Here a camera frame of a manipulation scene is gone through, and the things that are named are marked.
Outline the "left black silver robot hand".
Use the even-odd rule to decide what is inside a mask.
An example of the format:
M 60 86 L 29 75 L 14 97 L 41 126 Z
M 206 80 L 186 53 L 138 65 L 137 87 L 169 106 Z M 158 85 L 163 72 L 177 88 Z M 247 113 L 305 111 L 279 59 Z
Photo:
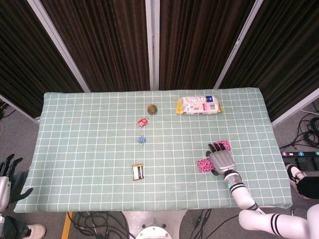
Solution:
M 23 158 L 18 158 L 12 162 L 14 154 L 9 155 L 0 164 L 0 212 L 3 213 L 10 204 L 28 197 L 33 188 L 22 193 L 28 176 L 28 171 L 21 171 L 15 174 L 15 168 L 22 162 Z

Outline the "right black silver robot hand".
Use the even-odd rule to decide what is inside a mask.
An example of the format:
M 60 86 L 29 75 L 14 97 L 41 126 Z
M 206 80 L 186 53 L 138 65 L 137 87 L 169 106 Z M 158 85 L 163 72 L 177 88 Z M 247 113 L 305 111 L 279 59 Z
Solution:
M 224 176 L 228 171 L 235 170 L 235 162 L 224 144 L 219 142 L 209 143 L 209 151 L 206 156 L 212 161 L 213 169 L 211 172 L 215 175 Z

